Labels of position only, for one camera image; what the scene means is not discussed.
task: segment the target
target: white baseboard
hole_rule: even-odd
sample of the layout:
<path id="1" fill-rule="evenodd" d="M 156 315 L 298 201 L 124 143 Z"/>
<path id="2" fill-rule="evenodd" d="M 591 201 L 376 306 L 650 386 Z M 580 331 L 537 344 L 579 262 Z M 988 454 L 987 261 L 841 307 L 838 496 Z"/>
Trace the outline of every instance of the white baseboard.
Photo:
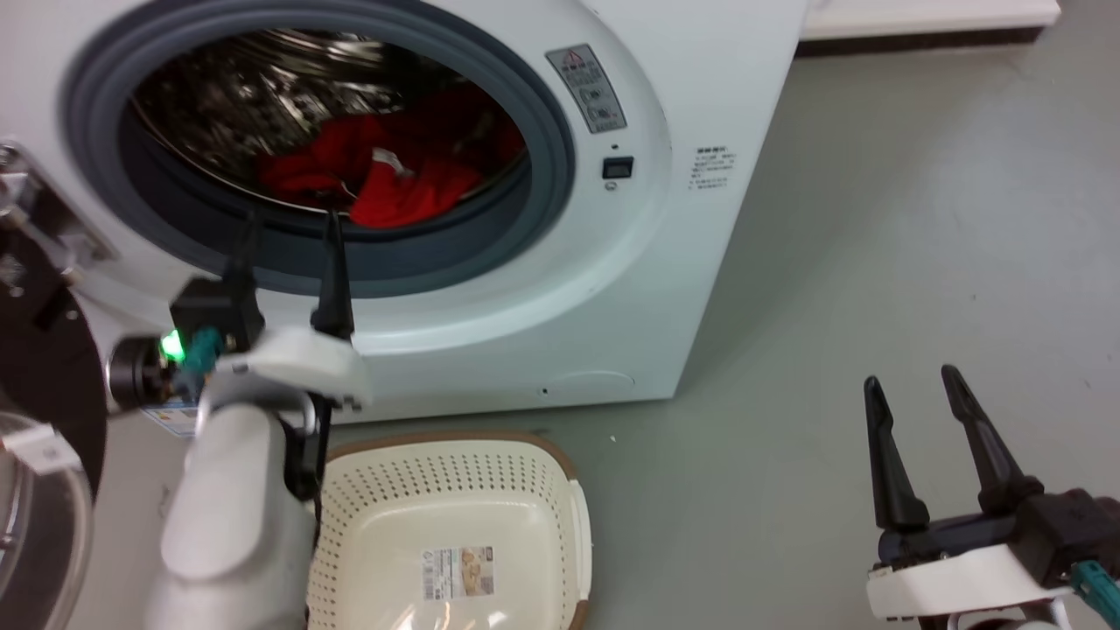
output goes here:
<path id="1" fill-rule="evenodd" d="M 1061 12 L 1056 0 L 813 0 L 801 38 L 1029 28 Z"/>

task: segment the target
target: laundry basket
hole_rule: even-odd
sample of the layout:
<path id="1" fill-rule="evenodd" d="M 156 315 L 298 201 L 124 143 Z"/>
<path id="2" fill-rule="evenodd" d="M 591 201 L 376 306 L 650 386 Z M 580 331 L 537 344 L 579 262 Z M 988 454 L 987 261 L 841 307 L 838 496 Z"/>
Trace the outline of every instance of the laundry basket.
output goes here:
<path id="1" fill-rule="evenodd" d="M 591 531 L 567 456 L 520 433 L 437 433 L 330 453 L 312 630 L 578 630 Z"/>

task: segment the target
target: red clothing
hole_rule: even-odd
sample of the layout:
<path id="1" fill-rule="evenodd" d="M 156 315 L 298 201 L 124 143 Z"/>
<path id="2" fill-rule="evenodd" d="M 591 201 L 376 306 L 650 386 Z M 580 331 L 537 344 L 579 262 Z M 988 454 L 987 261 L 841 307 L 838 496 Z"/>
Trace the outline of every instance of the red clothing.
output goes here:
<path id="1" fill-rule="evenodd" d="M 280 200 L 346 205 L 367 228 L 400 228 L 455 207 L 459 197 L 525 147 L 517 127 L 486 92 L 465 84 L 388 114 L 328 120 L 307 147 L 261 155 L 261 184 Z"/>

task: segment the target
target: basket label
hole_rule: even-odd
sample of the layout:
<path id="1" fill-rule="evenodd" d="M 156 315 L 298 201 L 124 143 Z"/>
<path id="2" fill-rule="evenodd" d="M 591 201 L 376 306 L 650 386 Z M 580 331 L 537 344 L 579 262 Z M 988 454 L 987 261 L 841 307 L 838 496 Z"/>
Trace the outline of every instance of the basket label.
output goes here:
<path id="1" fill-rule="evenodd" d="M 494 547 L 429 549 L 420 555 L 424 601 L 494 594 Z"/>

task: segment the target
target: washing machine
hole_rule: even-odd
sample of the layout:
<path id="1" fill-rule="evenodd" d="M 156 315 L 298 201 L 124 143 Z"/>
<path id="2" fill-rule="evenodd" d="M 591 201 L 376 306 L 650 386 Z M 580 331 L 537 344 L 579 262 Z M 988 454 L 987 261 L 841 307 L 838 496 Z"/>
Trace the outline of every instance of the washing machine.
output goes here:
<path id="1" fill-rule="evenodd" d="M 10 0 L 0 139 L 64 209 L 39 228 L 81 261 L 106 352 L 168 330 L 168 300 L 221 271 L 254 212 L 261 311 L 306 326 L 325 212 L 347 198 L 286 197 L 254 179 L 261 156 L 480 89 L 516 150 L 436 216 L 345 221 L 377 404 L 338 421 L 669 398 L 805 4 Z"/>

